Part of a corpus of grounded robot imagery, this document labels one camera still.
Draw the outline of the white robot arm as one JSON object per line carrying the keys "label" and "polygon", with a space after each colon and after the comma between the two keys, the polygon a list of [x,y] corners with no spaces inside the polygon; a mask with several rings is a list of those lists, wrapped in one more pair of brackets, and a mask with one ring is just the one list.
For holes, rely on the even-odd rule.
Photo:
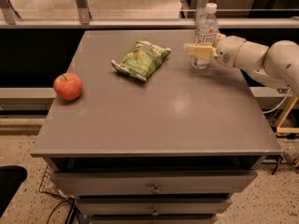
{"label": "white robot arm", "polygon": [[216,43],[187,43],[184,51],[195,58],[244,71],[256,82],[274,89],[291,89],[299,96],[299,46],[280,40],[271,47],[239,36],[217,34]]}

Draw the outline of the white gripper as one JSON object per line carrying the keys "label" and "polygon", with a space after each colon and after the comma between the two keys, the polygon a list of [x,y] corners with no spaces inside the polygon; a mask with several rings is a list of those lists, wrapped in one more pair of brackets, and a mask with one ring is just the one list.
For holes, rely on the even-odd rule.
{"label": "white gripper", "polygon": [[215,35],[212,46],[199,45],[195,43],[186,43],[183,45],[183,49],[189,55],[202,60],[213,60],[216,58],[216,62],[225,67],[233,68],[235,66],[235,59],[241,46],[246,42],[245,38],[238,36],[226,36],[224,34],[217,33]]}

